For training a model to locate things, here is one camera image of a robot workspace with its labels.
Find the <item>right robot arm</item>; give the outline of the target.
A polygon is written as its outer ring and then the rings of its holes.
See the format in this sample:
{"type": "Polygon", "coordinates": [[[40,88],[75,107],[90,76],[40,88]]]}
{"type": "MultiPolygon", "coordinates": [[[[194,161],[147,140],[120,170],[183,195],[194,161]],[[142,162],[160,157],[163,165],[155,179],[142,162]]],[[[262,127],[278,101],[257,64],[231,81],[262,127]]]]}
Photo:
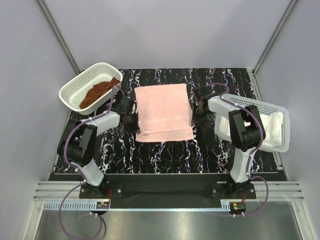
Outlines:
{"type": "Polygon", "coordinates": [[[204,124],[211,113],[219,114],[229,122],[235,155],[227,181],[227,192],[230,197],[239,198],[251,182],[253,158],[266,137],[259,110],[253,104],[243,107],[222,94],[210,93],[207,86],[196,88],[194,95],[196,103],[192,107],[193,124],[204,124]]]}

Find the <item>white towel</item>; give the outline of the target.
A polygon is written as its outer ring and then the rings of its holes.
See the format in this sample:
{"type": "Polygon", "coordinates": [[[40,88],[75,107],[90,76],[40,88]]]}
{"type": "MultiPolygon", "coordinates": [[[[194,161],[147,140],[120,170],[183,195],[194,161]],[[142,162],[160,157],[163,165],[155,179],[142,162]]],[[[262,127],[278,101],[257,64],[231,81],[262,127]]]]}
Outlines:
{"type": "MultiPolygon", "coordinates": [[[[266,137],[263,140],[260,150],[270,152],[270,149],[279,147],[282,144],[282,125],[284,116],[280,111],[271,115],[260,114],[266,137]]],[[[221,140],[231,142],[229,120],[217,115],[215,119],[214,131],[221,140]]]]}

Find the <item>brown towel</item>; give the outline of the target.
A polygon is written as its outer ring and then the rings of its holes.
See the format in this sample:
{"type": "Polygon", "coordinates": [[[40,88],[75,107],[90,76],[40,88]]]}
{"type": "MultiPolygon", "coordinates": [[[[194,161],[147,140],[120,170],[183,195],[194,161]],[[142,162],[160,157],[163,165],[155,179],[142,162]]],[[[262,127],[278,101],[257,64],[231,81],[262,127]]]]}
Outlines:
{"type": "Polygon", "coordinates": [[[80,109],[85,109],[91,104],[93,104],[96,100],[98,100],[101,96],[107,93],[114,85],[119,84],[120,81],[113,77],[111,81],[102,81],[100,83],[95,84],[86,94],[84,100],[80,103],[80,109]]]}

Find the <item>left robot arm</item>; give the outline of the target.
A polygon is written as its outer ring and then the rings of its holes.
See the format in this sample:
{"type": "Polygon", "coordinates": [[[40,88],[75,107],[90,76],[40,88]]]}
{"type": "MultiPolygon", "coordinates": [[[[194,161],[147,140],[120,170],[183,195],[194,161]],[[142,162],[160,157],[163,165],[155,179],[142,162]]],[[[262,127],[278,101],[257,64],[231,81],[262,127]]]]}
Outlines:
{"type": "Polygon", "coordinates": [[[91,186],[90,192],[97,198],[108,193],[105,176],[94,160],[97,137],[119,125],[129,133],[140,131],[136,101],[123,97],[116,107],[93,118],[70,119],[57,147],[57,154],[80,172],[83,181],[91,186]]]}

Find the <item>pink towel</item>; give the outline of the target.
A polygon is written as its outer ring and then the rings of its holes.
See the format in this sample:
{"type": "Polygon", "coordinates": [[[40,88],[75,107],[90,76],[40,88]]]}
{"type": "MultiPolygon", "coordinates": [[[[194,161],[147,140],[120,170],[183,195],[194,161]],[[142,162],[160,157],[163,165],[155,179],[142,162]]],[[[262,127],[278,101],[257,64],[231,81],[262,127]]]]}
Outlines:
{"type": "Polygon", "coordinates": [[[136,141],[156,143],[194,138],[187,85],[164,84],[134,89],[140,133],[136,141]]]}

